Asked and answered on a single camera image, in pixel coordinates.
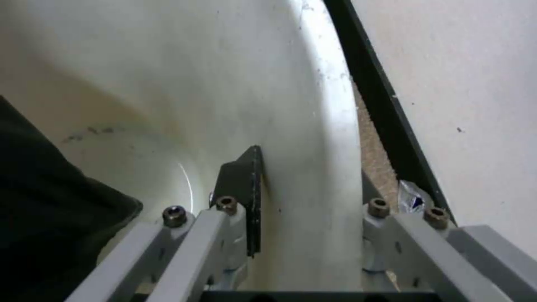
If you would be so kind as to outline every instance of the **white curved surface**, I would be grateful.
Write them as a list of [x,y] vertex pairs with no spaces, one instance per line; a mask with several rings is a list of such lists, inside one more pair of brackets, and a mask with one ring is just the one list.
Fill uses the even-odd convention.
[[353,4],[459,225],[537,258],[537,2]]
[[0,3],[0,92],[142,220],[205,208],[223,162],[265,157],[247,288],[355,290],[358,124],[321,0]]

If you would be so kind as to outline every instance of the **dark cloth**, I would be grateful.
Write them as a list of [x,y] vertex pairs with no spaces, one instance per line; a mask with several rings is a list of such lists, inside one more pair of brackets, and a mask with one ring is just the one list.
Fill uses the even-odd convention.
[[137,200],[86,178],[0,96],[4,298],[66,299],[103,246],[141,210]]

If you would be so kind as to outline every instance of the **dust speck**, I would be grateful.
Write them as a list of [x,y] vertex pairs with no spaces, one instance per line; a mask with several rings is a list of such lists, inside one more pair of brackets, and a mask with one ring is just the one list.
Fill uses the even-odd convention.
[[309,6],[307,3],[302,6],[302,10],[315,11],[315,9]]
[[93,127],[88,127],[88,131],[93,133],[93,134],[95,134],[95,135],[99,134],[99,131],[97,131],[97,129],[95,129]]

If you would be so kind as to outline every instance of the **metal frame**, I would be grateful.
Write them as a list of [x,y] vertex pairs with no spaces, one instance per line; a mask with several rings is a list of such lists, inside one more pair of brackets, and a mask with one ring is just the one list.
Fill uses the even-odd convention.
[[175,228],[137,224],[67,301],[129,301],[143,280],[147,301],[197,301],[204,289],[232,290],[246,278],[246,210],[202,211]]
[[128,300],[144,278],[157,279],[194,223],[179,228],[137,224],[67,298],[69,302]]

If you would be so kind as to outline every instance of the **gray metal bar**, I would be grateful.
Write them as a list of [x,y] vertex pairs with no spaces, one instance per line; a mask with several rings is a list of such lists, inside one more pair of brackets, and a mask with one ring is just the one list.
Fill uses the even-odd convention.
[[228,215],[202,211],[147,302],[198,301],[209,280],[220,281],[231,241]]
[[177,249],[194,220],[188,213],[185,225],[174,229],[136,224],[66,301],[129,301],[145,277],[159,277],[170,259],[165,251]]
[[514,301],[537,299],[537,262],[489,226],[451,230],[447,241]]
[[510,301],[416,215],[386,218],[381,240],[398,282],[420,288],[426,281],[443,301]]
[[133,276],[135,263],[147,257],[148,248],[163,240],[159,225],[137,224],[99,266],[75,289],[68,302],[128,300],[143,276]]

